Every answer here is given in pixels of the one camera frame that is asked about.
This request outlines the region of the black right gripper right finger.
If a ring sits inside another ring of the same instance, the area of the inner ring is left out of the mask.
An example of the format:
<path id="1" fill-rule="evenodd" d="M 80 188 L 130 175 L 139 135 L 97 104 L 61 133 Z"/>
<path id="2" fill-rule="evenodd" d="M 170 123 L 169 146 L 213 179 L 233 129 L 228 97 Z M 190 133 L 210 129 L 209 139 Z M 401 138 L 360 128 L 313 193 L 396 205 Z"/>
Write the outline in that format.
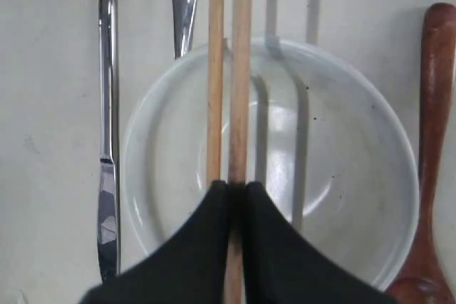
<path id="1" fill-rule="evenodd" d="M 315 249 L 281 215 L 263 185 L 242 202 L 242 248 L 248 303 L 394 303 Z"/>

